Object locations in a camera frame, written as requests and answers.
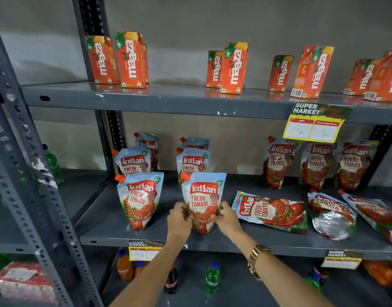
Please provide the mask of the person's right forearm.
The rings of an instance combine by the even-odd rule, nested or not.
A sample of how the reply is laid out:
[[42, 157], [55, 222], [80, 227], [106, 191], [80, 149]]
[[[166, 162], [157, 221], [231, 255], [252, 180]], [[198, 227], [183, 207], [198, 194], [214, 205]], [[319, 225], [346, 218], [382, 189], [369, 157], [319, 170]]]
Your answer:
[[[248, 259], [256, 241], [245, 232], [234, 243]], [[261, 253], [255, 269], [280, 307], [336, 307], [294, 270], [270, 253]]]

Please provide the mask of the blue red ketchup pouch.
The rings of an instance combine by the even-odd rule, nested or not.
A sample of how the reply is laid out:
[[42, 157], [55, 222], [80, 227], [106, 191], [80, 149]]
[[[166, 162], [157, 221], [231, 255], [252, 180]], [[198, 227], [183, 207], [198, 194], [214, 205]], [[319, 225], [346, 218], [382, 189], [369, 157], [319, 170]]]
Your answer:
[[186, 216], [192, 221], [193, 230], [201, 235], [214, 227], [211, 217], [219, 213], [226, 177], [227, 173], [179, 174]]

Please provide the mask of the gold wristwatch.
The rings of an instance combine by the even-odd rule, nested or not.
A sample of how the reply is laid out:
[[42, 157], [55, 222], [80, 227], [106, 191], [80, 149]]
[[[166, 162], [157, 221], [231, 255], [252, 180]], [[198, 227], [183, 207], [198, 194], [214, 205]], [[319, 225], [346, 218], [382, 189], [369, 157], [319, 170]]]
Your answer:
[[247, 261], [247, 267], [248, 267], [250, 273], [258, 281], [261, 281], [261, 278], [255, 269], [255, 265], [256, 265], [257, 258], [261, 253], [270, 253], [271, 254], [272, 252], [269, 247], [262, 245], [262, 244], [257, 244], [253, 248], [252, 252], [250, 253], [250, 255], [248, 257], [248, 261]]

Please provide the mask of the large yellow price label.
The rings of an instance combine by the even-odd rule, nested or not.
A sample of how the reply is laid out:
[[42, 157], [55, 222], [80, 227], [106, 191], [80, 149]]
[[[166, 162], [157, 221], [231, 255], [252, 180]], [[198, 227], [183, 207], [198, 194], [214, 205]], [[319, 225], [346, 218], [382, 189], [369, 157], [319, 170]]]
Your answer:
[[352, 107], [298, 102], [287, 119], [284, 139], [335, 143], [338, 133], [352, 113]]

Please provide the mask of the group of ketchup pouches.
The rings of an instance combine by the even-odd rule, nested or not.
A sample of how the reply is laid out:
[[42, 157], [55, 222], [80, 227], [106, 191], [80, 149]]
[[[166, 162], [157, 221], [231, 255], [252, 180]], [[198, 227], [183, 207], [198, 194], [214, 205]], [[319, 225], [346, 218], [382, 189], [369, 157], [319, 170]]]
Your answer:
[[[127, 219], [133, 230], [144, 230], [160, 200], [164, 173], [150, 171], [147, 161], [156, 162], [153, 150], [144, 145], [115, 152], [116, 162], [124, 174], [118, 174], [117, 190]], [[186, 147], [177, 157], [178, 176], [180, 173], [191, 175], [206, 172], [210, 153], [202, 148]], [[368, 218], [368, 207], [360, 206], [361, 198], [346, 195], [349, 202], [344, 203], [320, 192], [308, 193], [309, 207], [314, 228], [333, 241], [341, 241], [352, 235], [356, 216]], [[237, 191], [232, 209], [239, 219], [246, 222], [307, 234], [305, 203], [285, 198], [267, 198]]]

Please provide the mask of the small yellow price tag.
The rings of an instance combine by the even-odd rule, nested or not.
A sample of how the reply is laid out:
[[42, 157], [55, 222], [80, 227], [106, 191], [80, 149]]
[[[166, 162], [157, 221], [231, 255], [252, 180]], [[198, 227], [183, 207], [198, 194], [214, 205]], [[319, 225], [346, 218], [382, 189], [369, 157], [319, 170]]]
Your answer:
[[151, 241], [128, 242], [128, 253], [130, 261], [151, 261], [163, 248], [162, 243]]
[[362, 262], [364, 255], [365, 253], [357, 251], [328, 250], [321, 267], [355, 270]]

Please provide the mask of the grey metal shelf rack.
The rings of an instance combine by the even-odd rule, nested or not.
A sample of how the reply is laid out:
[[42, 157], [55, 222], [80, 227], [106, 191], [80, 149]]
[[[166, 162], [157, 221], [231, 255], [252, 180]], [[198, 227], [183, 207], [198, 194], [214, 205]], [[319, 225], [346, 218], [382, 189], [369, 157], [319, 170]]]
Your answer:
[[[148, 94], [140, 95], [133, 89], [123, 92], [116, 87], [101, 92], [93, 82], [31, 84], [22, 87], [26, 103], [32, 107], [68, 109], [118, 109], [123, 112], [183, 114], [230, 118], [286, 120], [295, 101], [286, 96], [282, 101], [270, 100], [267, 92], [253, 89], [240, 98], [205, 96], [205, 88], [185, 85], [156, 85]], [[168, 204], [179, 199], [177, 177], [165, 172], [162, 191], [162, 211], [149, 230], [134, 232], [122, 226], [122, 216], [116, 205], [105, 204], [116, 199], [116, 182], [111, 182], [88, 208], [77, 227], [81, 242], [95, 247], [127, 247], [128, 242], [164, 242], [167, 230]], [[333, 242], [320, 236], [313, 228], [308, 234], [293, 234], [253, 223], [241, 223], [245, 232], [258, 242], [270, 246], [274, 254], [299, 273], [309, 271], [310, 264], [321, 261], [328, 250], [358, 251], [365, 259], [392, 260], [392, 246], [379, 238], [364, 221], [357, 227], [354, 238]], [[277, 307], [269, 291], [253, 281], [242, 264], [238, 248], [219, 229], [211, 234], [193, 233], [187, 246], [178, 256], [177, 263], [182, 281], [178, 294], [161, 294], [157, 307]], [[217, 292], [204, 289], [205, 277], [212, 262], [218, 262], [220, 281]], [[355, 271], [337, 269], [324, 293], [338, 307], [392, 307], [389, 291], [378, 285], [364, 268]]]
[[105, 307], [0, 34], [0, 191], [64, 307]]

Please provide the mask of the orange snack packets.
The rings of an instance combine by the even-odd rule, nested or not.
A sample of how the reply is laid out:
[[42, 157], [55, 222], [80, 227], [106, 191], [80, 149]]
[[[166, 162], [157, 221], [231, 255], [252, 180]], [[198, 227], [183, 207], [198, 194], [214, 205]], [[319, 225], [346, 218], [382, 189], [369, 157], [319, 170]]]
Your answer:
[[361, 263], [378, 284], [392, 289], [392, 262], [363, 260]]

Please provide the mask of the person's left forearm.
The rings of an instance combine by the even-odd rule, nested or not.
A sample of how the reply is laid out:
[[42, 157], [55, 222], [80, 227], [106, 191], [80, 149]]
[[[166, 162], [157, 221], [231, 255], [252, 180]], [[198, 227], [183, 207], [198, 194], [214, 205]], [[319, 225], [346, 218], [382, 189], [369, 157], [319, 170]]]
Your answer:
[[190, 231], [168, 234], [161, 251], [109, 305], [109, 307], [155, 307], [174, 261], [185, 245]]

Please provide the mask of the row of orange juice cartons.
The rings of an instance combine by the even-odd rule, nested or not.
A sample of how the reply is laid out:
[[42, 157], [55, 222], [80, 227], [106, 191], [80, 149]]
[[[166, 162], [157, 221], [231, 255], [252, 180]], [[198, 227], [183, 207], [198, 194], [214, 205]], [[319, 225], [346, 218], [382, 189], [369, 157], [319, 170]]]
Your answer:
[[[114, 38], [87, 35], [85, 48], [96, 85], [117, 85], [127, 89], [146, 89], [150, 84], [148, 47], [138, 32], [117, 31]], [[206, 69], [207, 90], [222, 96], [241, 95], [248, 64], [247, 42], [227, 41], [222, 50], [209, 50], [204, 60], [198, 56], [188, 64], [188, 77]], [[300, 99], [320, 97], [332, 62], [334, 47], [310, 45], [302, 50], [291, 96]], [[343, 90], [347, 96], [371, 102], [392, 103], [392, 49], [381, 58], [358, 59]]]

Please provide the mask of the person's left hand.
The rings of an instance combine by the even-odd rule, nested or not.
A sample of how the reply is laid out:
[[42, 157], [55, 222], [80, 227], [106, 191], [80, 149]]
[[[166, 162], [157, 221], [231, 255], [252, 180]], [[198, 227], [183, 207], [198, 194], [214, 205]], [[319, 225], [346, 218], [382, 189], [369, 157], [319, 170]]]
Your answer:
[[167, 243], [174, 242], [184, 246], [192, 229], [192, 221], [182, 217], [173, 217], [172, 210], [167, 218]]

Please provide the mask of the orange soda bottle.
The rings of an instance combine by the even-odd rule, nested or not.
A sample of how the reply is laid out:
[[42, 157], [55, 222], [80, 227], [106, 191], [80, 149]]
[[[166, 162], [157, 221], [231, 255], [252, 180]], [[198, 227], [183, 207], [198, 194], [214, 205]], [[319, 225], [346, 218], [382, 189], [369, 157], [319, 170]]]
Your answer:
[[129, 254], [123, 248], [117, 251], [117, 270], [122, 281], [131, 281], [134, 277], [134, 270]]
[[134, 271], [134, 277], [137, 278], [139, 275], [142, 274], [143, 270], [149, 264], [149, 261], [136, 261], [136, 268]]

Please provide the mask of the green soda bottle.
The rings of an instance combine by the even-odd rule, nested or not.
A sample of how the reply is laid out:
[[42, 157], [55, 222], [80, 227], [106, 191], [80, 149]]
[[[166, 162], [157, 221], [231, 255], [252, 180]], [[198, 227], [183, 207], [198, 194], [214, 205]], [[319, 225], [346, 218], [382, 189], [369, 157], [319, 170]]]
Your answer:
[[53, 172], [57, 184], [62, 184], [64, 182], [64, 177], [62, 175], [62, 171], [57, 157], [48, 149], [48, 146], [46, 144], [42, 144], [42, 148], [44, 150], [46, 159], [48, 160], [49, 166]]
[[311, 284], [315, 289], [317, 289], [320, 293], [322, 292], [322, 285], [324, 279], [321, 274], [317, 271], [312, 271], [311, 274], [304, 278], [309, 284]]
[[219, 264], [218, 262], [214, 261], [209, 266], [205, 277], [205, 283], [204, 283], [205, 291], [209, 294], [214, 294], [215, 292], [217, 292], [219, 287], [219, 281], [220, 281]]

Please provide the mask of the red plastic packet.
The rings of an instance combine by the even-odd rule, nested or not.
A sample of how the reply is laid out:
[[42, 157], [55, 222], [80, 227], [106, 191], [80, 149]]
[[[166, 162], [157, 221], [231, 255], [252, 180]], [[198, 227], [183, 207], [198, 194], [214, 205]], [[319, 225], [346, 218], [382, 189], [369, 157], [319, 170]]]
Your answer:
[[11, 262], [0, 271], [0, 294], [4, 298], [59, 305], [54, 289], [37, 263]]

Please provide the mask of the person's right hand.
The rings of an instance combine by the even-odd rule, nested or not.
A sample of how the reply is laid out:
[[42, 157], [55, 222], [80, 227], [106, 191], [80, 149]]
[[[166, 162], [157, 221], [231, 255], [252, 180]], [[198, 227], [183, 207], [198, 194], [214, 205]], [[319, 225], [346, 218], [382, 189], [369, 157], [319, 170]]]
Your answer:
[[236, 212], [230, 207], [227, 201], [222, 201], [220, 203], [219, 214], [224, 215], [225, 218], [224, 224], [217, 224], [219, 229], [226, 237], [235, 243], [237, 237], [244, 232]]

